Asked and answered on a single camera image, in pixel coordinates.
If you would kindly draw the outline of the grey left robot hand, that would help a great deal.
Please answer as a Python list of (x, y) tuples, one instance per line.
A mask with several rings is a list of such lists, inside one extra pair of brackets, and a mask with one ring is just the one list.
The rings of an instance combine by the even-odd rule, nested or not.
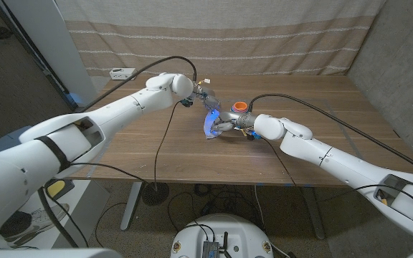
[(201, 100), (208, 110), (220, 109), (220, 101), (217, 99), (215, 92), (208, 87), (201, 85), (194, 86), (193, 96)]

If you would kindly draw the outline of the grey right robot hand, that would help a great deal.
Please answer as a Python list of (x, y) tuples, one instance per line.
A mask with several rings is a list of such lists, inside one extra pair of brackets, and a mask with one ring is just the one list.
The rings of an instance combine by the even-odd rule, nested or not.
[(250, 113), (236, 113), (223, 111), (219, 113), (211, 125), (211, 131), (224, 132), (234, 128), (251, 128), (254, 126), (256, 116)]

